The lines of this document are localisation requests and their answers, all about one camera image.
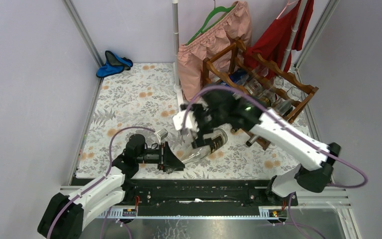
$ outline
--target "wooden bottle holder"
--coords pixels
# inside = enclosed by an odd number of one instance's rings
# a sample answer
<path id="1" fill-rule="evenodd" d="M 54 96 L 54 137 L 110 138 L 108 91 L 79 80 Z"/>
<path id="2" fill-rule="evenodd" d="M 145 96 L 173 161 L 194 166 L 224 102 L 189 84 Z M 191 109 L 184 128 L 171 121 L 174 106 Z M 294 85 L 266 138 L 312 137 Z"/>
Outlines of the wooden bottle holder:
<path id="1" fill-rule="evenodd" d="M 230 60 L 229 70 L 228 73 L 219 72 L 213 65 L 213 62 L 228 53 L 229 51 L 232 51 L 232 56 Z M 220 79 L 216 83 L 220 83 L 221 81 L 227 83 L 229 86 L 237 88 L 241 91 L 243 91 L 245 94 L 249 95 L 250 93 L 243 87 L 236 85 L 233 83 L 229 75 L 232 74 L 235 71 L 235 67 L 238 66 L 242 69 L 244 69 L 250 76 L 254 77 L 265 89 L 269 89 L 270 91 L 277 94 L 279 97 L 285 99 L 285 100 L 291 100 L 292 105 L 294 106 L 294 109 L 286 116 L 284 119 L 288 121 L 289 123 L 293 123 L 293 121 L 298 117 L 298 115 L 302 112 L 304 107 L 307 105 L 307 103 L 311 100 L 311 98 L 314 96 L 314 94 L 317 92 L 318 88 L 313 87 L 312 85 L 303 85 L 299 81 L 296 80 L 296 77 L 293 73 L 288 73 L 282 71 L 276 62 L 274 61 L 268 61 L 261 57 L 259 53 L 252 54 L 252 57 L 258 61 L 261 65 L 267 67 L 269 70 L 276 73 L 276 75 L 284 78 L 285 80 L 289 81 L 291 84 L 293 84 L 295 87 L 303 91 L 307 94 L 305 99 L 300 101 L 294 101 L 287 96 L 286 91 L 283 89 L 278 89 L 272 85 L 272 83 L 269 81 L 269 79 L 265 77 L 261 77 L 258 74 L 255 74 L 253 72 L 253 69 L 247 66 L 244 66 L 244 64 L 241 62 L 241 60 L 238 58 L 238 52 L 242 51 L 244 54 L 247 51 L 247 47 L 245 46 L 244 42 L 240 40 L 238 37 L 234 39 L 233 43 L 223 49 L 221 52 L 217 53 L 211 58 L 205 58 L 203 60 L 203 72 L 202 72 L 202 86 L 204 87 L 207 84 L 212 83 L 211 79 L 209 78 L 209 71 L 211 71 L 213 74 L 215 74 Z M 262 137 L 259 137 L 257 140 L 257 143 L 263 148 L 263 150 L 266 150 L 267 147 L 269 147 L 270 142 Z"/>

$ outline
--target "bottle in rack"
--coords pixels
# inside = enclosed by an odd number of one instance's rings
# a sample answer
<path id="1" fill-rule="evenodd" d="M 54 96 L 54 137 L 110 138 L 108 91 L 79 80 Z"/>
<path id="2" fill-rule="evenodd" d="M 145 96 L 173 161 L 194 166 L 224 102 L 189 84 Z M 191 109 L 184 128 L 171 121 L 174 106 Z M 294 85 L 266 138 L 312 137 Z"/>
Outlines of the bottle in rack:
<path id="1" fill-rule="evenodd" d="M 211 153 L 218 150 L 228 141 L 226 132 L 221 128 L 217 128 L 213 133 L 204 135 L 204 139 L 209 141 L 209 144 L 199 148 L 188 148 L 187 152 L 180 158 L 183 164 L 197 162 L 200 159 L 209 156 Z"/>

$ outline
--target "reflective metal surface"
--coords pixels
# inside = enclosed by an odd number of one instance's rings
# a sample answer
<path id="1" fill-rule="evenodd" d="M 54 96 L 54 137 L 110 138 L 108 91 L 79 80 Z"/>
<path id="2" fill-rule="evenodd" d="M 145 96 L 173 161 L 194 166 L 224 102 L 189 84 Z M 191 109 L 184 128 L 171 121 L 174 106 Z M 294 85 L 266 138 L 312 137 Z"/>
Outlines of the reflective metal surface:
<path id="1" fill-rule="evenodd" d="M 319 230 L 327 239 L 344 239 L 338 215 L 333 209 L 295 209 L 296 222 Z M 80 239 L 97 239 L 103 219 L 96 219 L 84 230 Z M 294 226 L 262 226 L 257 220 L 134 220 L 128 224 L 134 239 L 304 239 Z M 321 238 L 311 231 L 313 238 Z M 103 239 L 128 239 L 125 227 L 107 220 Z"/>

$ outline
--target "red garment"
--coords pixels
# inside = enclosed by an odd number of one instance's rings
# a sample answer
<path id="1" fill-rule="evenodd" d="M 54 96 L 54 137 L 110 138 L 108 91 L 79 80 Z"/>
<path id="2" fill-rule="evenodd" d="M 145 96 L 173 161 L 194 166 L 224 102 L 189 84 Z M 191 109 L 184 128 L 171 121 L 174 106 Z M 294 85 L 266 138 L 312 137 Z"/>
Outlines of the red garment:
<path id="1" fill-rule="evenodd" d="M 255 68 L 259 65 L 259 62 L 251 57 L 253 53 L 260 53 L 264 59 L 273 60 L 278 64 L 279 67 L 281 66 L 300 4 L 301 1 L 299 1 L 288 14 L 274 20 L 269 28 L 267 28 L 267 30 L 260 37 L 260 39 L 258 39 L 256 44 L 254 46 L 247 47 L 247 54 L 244 55 L 244 64 L 246 66 Z M 299 29 L 296 33 L 295 41 L 292 45 L 292 50 L 300 51 L 302 49 L 305 31 L 307 30 L 308 23 L 313 12 L 313 6 L 314 0 L 308 0 L 301 18 L 301 22 L 299 23 Z M 289 54 L 287 59 L 284 69 L 285 72 L 289 70 L 290 61 L 291 54 Z M 269 71 L 266 78 L 270 79 L 274 75 L 274 72 Z"/>

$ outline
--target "white wall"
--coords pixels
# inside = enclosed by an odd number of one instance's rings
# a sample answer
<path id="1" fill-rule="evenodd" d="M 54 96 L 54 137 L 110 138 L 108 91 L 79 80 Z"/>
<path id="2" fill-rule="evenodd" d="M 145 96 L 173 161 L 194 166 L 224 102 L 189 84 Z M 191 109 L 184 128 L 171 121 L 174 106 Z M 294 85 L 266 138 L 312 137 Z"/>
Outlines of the white wall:
<path id="1" fill-rule="evenodd" d="M 134 62 L 173 62 L 172 0 L 73 0 L 97 50 L 113 50 Z M 229 7 L 233 0 L 217 0 Z M 287 0 L 248 0 L 253 21 L 253 43 L 279 15 Z M 316 0 L 308 39 L 328 0 Z M 180 0 L 180 44 L 188 42 L 213 10 L 213 0 Z M 214 22 L 221 16 L 213 18 Z"/>
<path id="2" fill-rule="evenodd" d="M 0 239 L 37 226 L 67 183 L 96 63 L 62 1 L 0 0 Z"/>
<path id="3" fill-rule="evenodd" d="M 311 105 L 323 141 L 339 143 L 370 178 L 348 190 L 362 238 L 382 238 L 382 1 L 340 1 L 301 74 L 320 88 Z M 335 175 L 362 179 L 340 164 Z"/>

